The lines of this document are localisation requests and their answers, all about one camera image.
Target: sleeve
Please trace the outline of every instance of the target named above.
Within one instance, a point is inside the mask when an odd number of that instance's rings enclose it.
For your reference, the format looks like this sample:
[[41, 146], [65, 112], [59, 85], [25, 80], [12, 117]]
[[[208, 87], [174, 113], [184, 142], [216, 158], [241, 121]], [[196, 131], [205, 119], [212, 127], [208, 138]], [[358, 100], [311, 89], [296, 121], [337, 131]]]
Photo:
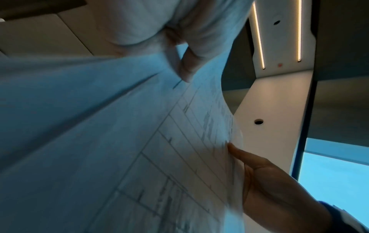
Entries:
[[345, 210], [320, 202], [332, 216], [332, 225], [326, 233], [369, 233], [369, 229]]

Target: paper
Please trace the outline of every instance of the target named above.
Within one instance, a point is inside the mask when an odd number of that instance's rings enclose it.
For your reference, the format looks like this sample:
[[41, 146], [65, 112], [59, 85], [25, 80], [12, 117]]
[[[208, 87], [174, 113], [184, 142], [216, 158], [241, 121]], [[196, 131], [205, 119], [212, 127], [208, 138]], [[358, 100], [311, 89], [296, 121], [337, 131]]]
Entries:
[[244, 232], [243, 166], [226, 149], [242, 146], [221, 92], [228, 54], [191, 84], [165, 62], [145, 75], [158, 56], [32, 74], [3, 65], [1, 232]]

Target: round hole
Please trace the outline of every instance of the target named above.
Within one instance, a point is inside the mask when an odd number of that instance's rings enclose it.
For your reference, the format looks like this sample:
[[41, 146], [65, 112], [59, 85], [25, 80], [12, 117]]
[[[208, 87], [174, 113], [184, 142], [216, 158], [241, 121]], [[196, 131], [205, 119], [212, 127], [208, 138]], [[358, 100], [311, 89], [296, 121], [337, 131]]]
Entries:
[[255, 123], [255, 125], [262, 125], [263, 123], [264, 123], [264, 120], [263, 119], [256, 119], [255, 121], [254, 121], [254, 123]]

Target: hand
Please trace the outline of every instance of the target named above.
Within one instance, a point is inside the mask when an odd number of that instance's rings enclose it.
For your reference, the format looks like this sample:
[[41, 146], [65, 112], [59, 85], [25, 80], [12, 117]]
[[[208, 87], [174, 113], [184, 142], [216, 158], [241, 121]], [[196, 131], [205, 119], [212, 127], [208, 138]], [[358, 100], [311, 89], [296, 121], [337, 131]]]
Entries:
[[228, 151], [245, 164], [245, 214], [276, 233], [324, 233], [331, 216], [299, 183], [269, 160], [228, 144]]
[[189, 82], [231, 48], [252, 0], [87, 0], [98, 28], [123, 56], [156, 53], [187, 42], [179, 68]]

